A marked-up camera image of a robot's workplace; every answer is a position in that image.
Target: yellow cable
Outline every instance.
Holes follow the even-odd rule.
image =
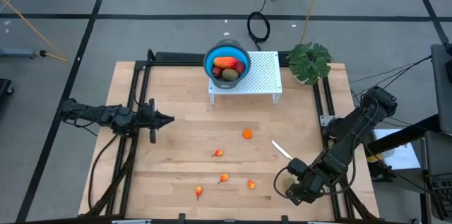
[[[13,7],[13,5],[11,5],[7,0],[2,0],[6,5],[8,5],[8,7],[10,9],[12,9],[16,14],[18,14],[20,16],[20,18],[22,18],[22,20],[25,21],[25,23],[28,24],[28,26],[30,26],[30,28],[38,35],[42,38],[42,40],[44,40],[47,44],[49,44],[58,54],[60,54],[62,57],[58,57],[56,55],[52,55],[50,57],[58,57],[60,60],[68,62],[67,56],[64,55],[64,53],[58,49],[52,42],[50,42],[46,37],[44,37],[38,30],[36,30],[36,28],[25,18],[22,16],[22,14]]]
[[[306,21],[304,22],[303,35],[302,35],[302,40],[300,41],[300,44],[303,43],[304,36],[306,35],[306,29],[308,28],[309,16],[311,15],[311,10],[314,7],[315,2],[316,2],[316,0],[312,0],[311,5],[309,6],[308,14],[306,16]]]

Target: wooden tabletop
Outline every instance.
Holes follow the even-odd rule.
[[[126,105],[133,66],[134,62],[117,63],[107,105]],[[354,108],[345,66],[331,64],[331,68],[329,80],[335,111],[344,117]],[[271,140],[306,164],[322,151],[312,86],[296,82],[287,68],[281,68],[281,79],[282,95],[277,105],[270,95],[218,95],[215,105],[210,105],[208,77],[203,67],[151,67],[146,99],[155,98],[156,108],[176,120],[157,132],[156,144],[149,142],[147,129],[141,130],[126,217],[175,219],[185,213],[187,219],[199,220],[280,220],[281,215],[290,220],[334,220],[329,196],[295,206],[273,189],[275,174],[287,165],[288,159],[273,147]],[[321,94],[327,113],[322,90]],[[242,137],[245,128],[254,132],[252,139]],[[101,128],[93,159],[112,137],[110,129]],[[111,182],[118,143],[116,140],[97,164],[93,202]],[[224,152],[222,157],[211,156],[217,149]],[[360,146],[355,152],[357,176],[352,188],[369,211],[378,216],[364,150]],[[222,173],[230,178],[217,184]],[[248,180],[255,182],[255,189],[248,188]],[[290,181],[289,174],[283,173],[278,188],[284,191]],[[203,187],[199,201],[195,195],[197,186]],[[117,191],[115,212],[121,193],[122,185]],[[88,210],[87,195],[88,179],[80,213]],[[345,216],[343,201],[340,203]]]

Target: white rack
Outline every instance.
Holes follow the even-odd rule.
[[[216,87],[209,79],[210,104],[215,103],[215,95],[255,95],[271,94],[273,104],[283,93],[281,86],[280,62],[278,52],[248,52],[251,68],[248,74],[232,89]]]

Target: green plant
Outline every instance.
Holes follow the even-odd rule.
[[[313,85],[328,75],[331,67],[327,65],[331,60],[328,50],[320,44],[298,44],[290,51],[289,69],[298,79],[307,85]]]

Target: blue bowl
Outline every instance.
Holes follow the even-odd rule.
[[[234,57],[239,61],[245,63],[245,72],[240,77],[232,82],[219,81],[212,74],[213,60],[217,57]],[[212,47],[204,56],[204,70],[206,74],[212,79],[213,84],[219,88],[230,89],[235,87],[240,80],[242,80],[249,72],[251,67],[251,59],[248,52],[243,49],[235,40],[221,40],[214,47]]]

